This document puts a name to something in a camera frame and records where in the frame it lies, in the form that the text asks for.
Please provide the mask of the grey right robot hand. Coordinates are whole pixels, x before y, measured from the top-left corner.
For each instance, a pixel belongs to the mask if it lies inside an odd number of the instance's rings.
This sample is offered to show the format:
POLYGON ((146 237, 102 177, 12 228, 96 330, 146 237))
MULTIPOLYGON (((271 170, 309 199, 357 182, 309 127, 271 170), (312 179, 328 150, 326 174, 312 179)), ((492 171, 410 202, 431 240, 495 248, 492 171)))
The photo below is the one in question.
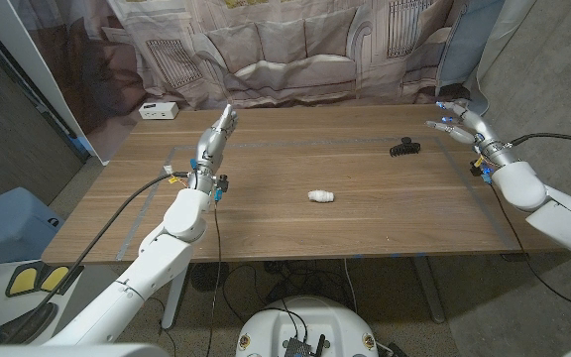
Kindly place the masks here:
POLYGON ((484 118, 459 102, 438 101, 436 105, 454 113, 438 121, 426 121, 429 128, 447 133, 455 141, 472 145, 478 154, 498 167, 516 161, 511 149, 498 137, 484 118))

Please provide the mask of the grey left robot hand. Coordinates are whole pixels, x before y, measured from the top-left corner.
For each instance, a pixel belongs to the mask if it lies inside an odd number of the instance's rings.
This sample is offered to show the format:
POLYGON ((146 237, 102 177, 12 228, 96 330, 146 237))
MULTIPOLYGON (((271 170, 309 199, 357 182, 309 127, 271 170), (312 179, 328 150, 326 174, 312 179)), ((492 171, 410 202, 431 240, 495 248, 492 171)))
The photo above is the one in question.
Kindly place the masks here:
POLYGON ((223 161, 223 151, 238 123, 238 115, 231 104, 227 104, 220 117, 201 135, 195 152, 199 171, 216 173, 223 161))

